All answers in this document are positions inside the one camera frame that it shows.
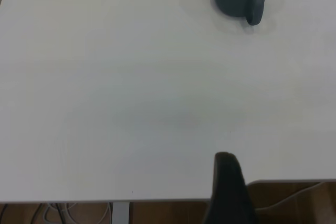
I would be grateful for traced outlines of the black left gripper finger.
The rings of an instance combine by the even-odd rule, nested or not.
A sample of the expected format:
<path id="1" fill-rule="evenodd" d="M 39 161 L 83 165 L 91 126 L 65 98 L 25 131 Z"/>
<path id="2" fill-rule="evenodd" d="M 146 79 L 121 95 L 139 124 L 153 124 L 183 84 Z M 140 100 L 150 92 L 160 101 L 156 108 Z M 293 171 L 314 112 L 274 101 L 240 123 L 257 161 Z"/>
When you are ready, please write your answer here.
<path id="1" fill-rule="evenodd" d="M 259 223 L 236 156 L 215 154 L 212 196 L 205 223 Z"/>

